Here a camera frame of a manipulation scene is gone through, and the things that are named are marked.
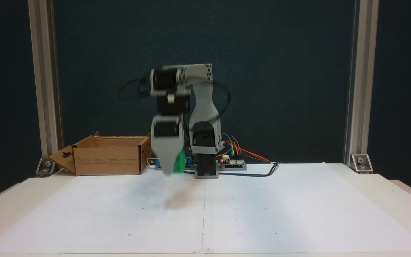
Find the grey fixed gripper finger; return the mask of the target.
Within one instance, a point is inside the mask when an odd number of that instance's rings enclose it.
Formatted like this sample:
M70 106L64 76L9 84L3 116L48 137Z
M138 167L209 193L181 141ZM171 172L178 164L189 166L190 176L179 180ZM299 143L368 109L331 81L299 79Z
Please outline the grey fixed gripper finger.
M184 140L180 137L152 137L151 148L159 158L163 174L171 176L177 156L184 148Z

